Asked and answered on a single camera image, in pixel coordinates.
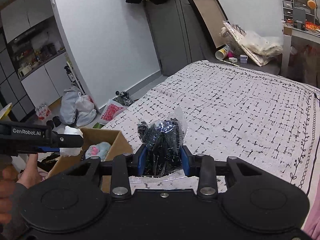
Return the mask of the person's left hand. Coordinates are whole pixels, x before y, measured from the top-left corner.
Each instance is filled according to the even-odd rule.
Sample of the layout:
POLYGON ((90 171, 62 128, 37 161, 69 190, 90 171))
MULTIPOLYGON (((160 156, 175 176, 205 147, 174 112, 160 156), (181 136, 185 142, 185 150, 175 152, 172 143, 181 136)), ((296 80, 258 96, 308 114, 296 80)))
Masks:
POLYGON ((2 170, 0 191, 1 224, 8 224, 11 220, 12 201, 10 197, 14 192, 17 176, 18 173, 12 164, 2 170))

